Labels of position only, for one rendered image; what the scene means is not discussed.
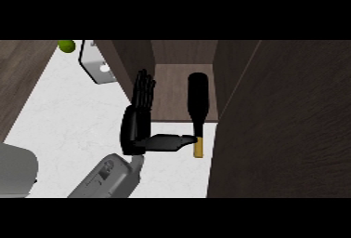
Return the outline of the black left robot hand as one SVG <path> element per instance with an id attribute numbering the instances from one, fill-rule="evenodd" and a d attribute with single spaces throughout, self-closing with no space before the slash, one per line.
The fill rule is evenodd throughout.
<path id="1" fill-rule="evenodd" d="M 156 81 L 145 69 L 137 72 L 131 103 L 126 106 L 120 124 L 120 148 L 123 155 L 141 155 L 145 152 L 176 152 L 185 145 L 194 144 L 191 135 L 150 135 L 150 111 Z"/>

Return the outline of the dark wooden cabinet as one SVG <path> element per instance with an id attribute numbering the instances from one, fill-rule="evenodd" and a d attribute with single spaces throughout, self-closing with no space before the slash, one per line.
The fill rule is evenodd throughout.
<path id="1" fill-rule="evenodd" d="M 190 121 L 185 101 L 191 73 L 207 77 L 206 121 L 221 120 L 260 44 L 257 40 L 97 40 L 94 44 L 126 95 L 137 72 L 145 70 L 153 76 L 154 122 Z"/>

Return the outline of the black wine bottle gold top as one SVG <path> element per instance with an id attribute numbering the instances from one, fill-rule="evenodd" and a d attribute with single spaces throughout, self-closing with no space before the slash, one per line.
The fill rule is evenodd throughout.
<path id="1" fill-rule="evenodd" d="M 193 157 L 203 157 L 203 123 L 207 114 L 207 77 L 203 73 L 191 73 L 187 77 L 187 112 L 193 122 Z"/>

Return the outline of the dark wooden cabinet door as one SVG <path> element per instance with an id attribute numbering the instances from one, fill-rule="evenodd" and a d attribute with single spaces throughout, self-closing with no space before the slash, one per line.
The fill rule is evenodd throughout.
<path id="1" fill-rule="evenodd" d="M 351 40 L 259 42 L 216 124 L 206 196 L 351 197 Z"/>

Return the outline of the pale grey angular appliance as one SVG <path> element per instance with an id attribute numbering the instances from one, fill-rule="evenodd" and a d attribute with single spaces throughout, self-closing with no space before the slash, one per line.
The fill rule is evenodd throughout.
<path id="1" fill-rule="evenodd" d="M 116 81 L 107 62 L 92 40 L 82 41 L 78 62 L 91 81 L 97 85 L 113 83 Z"/>

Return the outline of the pale grey rounded appliance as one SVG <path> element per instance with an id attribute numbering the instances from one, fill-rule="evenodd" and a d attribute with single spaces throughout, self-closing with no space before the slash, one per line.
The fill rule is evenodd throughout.
<path id="1" fill-rule="evenodd" d="M 24 198 L 36 173 L 38 161 L 33 153 L 0 143 L 0 198 Z"/>

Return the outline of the green lime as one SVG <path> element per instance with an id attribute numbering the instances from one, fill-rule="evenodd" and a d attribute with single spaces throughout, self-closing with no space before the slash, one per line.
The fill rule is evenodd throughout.
<path id="1" fill-rule="evenodd" d="M 58 46 L 58 49 L 64 53 L 70 53 L 75 50 L 75 43 L 73 43 L 72 40 L 58 40 L 57 41 L 57 46 Z"/>

